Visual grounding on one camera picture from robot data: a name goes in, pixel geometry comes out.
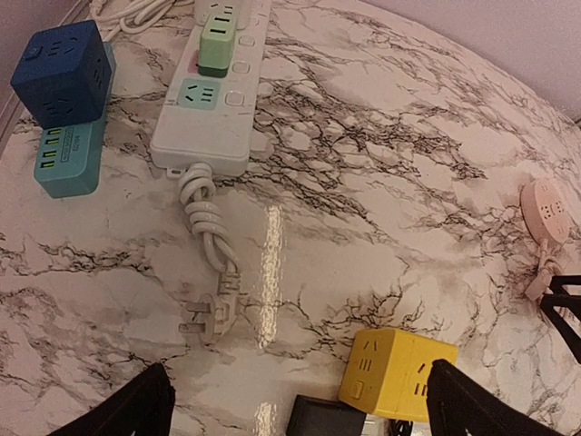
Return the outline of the pink round power strip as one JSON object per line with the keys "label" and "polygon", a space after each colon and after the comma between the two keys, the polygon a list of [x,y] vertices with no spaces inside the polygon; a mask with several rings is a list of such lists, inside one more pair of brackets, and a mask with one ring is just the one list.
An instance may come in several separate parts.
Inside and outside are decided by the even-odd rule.
{"label": "pink round power strip", "polygon": [[569,236],[570,220],[561,195],[548,179],[536,179],[526,184],[520,193],[520,208],[525,225],[539,247],[537,276],[525,291],[531,301],[539,301],[549,284],[563,268],[556,252]]}

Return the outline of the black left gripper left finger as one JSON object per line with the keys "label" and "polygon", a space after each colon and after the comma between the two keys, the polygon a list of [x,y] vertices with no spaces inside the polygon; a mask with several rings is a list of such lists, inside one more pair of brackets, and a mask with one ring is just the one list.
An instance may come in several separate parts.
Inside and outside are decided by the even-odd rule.
{"label": "black left gripper left finger", "polygon": [[164,366],[157,362],[119,391],[50,436],[168,436],[175,405],[175,389]]}

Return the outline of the blue cube socket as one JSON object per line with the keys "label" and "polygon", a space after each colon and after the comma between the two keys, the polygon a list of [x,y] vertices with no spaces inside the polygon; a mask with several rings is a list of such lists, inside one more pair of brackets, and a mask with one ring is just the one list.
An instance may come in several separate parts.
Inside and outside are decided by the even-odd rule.
{"label": "blue cube socket", "polygon": [[44,129],[101,117],[113,70],[96,22],[86,20],[35,33],[10,85]]}

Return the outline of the white cube socket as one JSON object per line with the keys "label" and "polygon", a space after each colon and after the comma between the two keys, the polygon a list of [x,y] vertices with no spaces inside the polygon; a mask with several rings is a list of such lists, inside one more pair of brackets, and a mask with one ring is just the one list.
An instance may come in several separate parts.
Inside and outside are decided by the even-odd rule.
{"label": "white cube socket", "polygon": [[252,0],[195,0],[194,18],[204,26],[211,15],[233,17],[237,30],[245,29],[251,20]]}

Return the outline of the yellow cube socket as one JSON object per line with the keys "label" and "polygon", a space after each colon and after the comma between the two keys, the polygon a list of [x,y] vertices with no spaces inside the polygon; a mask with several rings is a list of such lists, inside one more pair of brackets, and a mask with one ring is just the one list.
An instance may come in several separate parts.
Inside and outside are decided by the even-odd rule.
{"label": "yellow cube socket", "polygon": [[341,381],[339,400],[390,420],[428,421],[432,363],[455,364],[458,347],[395,328],[356,333]]}

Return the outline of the green plug adapter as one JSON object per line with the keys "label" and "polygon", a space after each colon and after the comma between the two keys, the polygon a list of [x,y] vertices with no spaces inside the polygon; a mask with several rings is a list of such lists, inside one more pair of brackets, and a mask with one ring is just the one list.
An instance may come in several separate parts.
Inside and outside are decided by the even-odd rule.
{"label": "green plug adapter", "polygon": [[223,78],[230,68],[236,22],[231,14],[212,14],[204,25],[198,52],[198,72]]}

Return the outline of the long white power strip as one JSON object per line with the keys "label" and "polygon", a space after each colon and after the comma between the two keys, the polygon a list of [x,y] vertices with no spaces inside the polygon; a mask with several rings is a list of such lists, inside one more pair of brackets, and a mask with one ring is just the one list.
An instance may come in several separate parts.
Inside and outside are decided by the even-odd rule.
{"label": "long white power strip", "polygon": [[251,20],[236,29],[228,73],[198,72],[203,26],[190,32],[153,131],[150,151],[156,167],[176,179],[178,201],[190,233],[202,243],[208,264],[219,274],[217,289],[187,303],[183,333],[216,342],[239,311],[241,267],[222,210],[214,202],[216,181],[246,172],[251,153],[261,61],[271,2],[253,1]]}

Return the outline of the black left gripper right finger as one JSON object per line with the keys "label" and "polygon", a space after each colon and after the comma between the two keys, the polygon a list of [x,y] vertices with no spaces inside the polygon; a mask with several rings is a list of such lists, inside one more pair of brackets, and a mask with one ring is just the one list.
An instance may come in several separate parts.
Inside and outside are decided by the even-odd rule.
{"label": "black left gripper right finger", "polygon": [[432,363],[427,407],[433,435],[557,434],[509,407],[446,360]]}

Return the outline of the teal power strip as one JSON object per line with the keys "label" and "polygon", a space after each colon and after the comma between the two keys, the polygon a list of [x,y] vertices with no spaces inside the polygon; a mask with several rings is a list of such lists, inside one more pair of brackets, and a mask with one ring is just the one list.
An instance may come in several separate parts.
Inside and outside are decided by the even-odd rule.
{"label": "teal power strip", "polygon": [[99,183],[106,126],[101,116],[83,124],[44,129],[34,164],[34,179],[54,199],[93,193]]}

